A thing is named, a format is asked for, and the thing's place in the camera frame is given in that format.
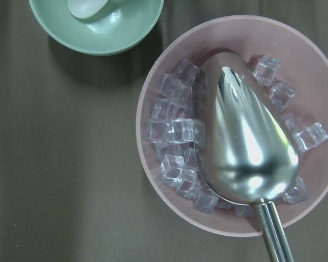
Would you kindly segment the steel ice scoop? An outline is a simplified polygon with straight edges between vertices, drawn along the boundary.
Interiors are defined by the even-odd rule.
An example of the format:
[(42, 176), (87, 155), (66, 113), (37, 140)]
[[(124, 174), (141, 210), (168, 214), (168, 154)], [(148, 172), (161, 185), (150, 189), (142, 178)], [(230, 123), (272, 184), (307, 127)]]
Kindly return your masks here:
[(293, 261), (274, 201), (296, 181), (295, 140), (240, 56), (218, 53), (202, 73), (192, 96), (203, 179), (224, 200), (255, 210), (272, 261)]

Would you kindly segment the green bowl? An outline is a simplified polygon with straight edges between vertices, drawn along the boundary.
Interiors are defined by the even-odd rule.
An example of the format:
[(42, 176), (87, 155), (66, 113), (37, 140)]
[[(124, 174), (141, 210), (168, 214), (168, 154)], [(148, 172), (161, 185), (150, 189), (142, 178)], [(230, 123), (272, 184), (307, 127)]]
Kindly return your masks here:
[(87, 55), (110, 56), (140, 43), (156, 25), (163, 1), (109, 1), (97, 14), (77, 19), (67, 1), (30, 1), (41, 27), (65, 47)]

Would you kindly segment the white ceramic spoon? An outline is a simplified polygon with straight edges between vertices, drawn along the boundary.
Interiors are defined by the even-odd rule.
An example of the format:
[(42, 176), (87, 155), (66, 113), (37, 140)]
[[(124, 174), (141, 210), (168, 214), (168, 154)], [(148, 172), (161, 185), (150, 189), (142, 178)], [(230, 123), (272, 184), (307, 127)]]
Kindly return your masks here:
[(109, 0), (68, 0), (70, 13), (78, 19), (88, 19), (97, 14)]

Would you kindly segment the pink bowl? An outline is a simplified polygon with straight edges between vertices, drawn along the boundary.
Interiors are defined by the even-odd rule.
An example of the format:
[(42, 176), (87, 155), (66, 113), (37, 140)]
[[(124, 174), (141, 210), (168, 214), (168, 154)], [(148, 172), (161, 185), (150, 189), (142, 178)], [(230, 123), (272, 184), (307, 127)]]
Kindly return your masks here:
[[(231, 211), (211, 214), (197, 211), (165, 186), (159, 177), (154, 147), (147, 140), (147, 120), (158, 95), (155, 87), (162, 74), (173, 70), (183, 59), (197, 65), (219, 52), (234, 52), (245, 61), (271, 55), (282, 60), (278, 78), (297, 90), (288, 107), (301, 127), (320, 122), (328, 132), (328, 59), (307, 37), (292, 27), (266, 17), (233, 15), (204, 22), (175, 40), (156, 60), (145, 79), (137, 108), (136, 138), (144, 171), (160, 198), (181, 218), (218, 235), (252, 237), (260, 235), (255, 218), (237, 218)], [(300, 177), (309, 190), (309, 199), (281, 204), (277, 210), (284, 227), (299, 221), (328, 192), (328, 140), (309, 150), (300, 165)]]

